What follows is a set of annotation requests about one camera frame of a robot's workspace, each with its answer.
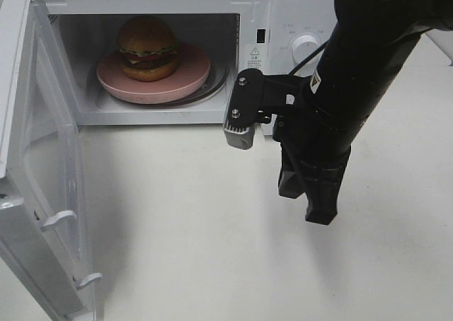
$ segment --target hamburger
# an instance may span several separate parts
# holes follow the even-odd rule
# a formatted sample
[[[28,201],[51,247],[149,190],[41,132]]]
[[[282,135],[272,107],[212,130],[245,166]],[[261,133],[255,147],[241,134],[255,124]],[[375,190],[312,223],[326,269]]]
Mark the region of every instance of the hamburger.
[[[121,27],[117,45],[126,76],[157,81],[178,68],[178,41],[170,27],[154,16],[137,16]]]

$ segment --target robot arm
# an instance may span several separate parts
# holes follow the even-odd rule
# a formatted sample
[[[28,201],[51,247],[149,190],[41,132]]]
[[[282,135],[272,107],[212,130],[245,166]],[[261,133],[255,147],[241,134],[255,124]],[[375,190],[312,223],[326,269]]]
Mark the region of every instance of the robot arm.
[[[338,23],[311,78],[242,71],[224,130],[249,148],[255,122],[277,114],[279,194],[306,193],[306,220],[329,224],[350,146],[427,30],[453,30],[453,0],[335,0]]]

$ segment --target microwave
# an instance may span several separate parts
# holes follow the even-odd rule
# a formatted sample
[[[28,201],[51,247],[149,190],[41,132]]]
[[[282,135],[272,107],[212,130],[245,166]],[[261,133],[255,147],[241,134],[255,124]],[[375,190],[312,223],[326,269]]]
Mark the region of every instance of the microwave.
[[[210,58],[195,97],[134,104],[98,81],[96,66],[117,49],[119,28],[142,14],[163,19]],[[0,255],[53,320],[96,319],[92,283],[101,274],[91,265],[79,130],[220,124],[238,72],[286,74],[335,24],[333,0],[4,0]]]

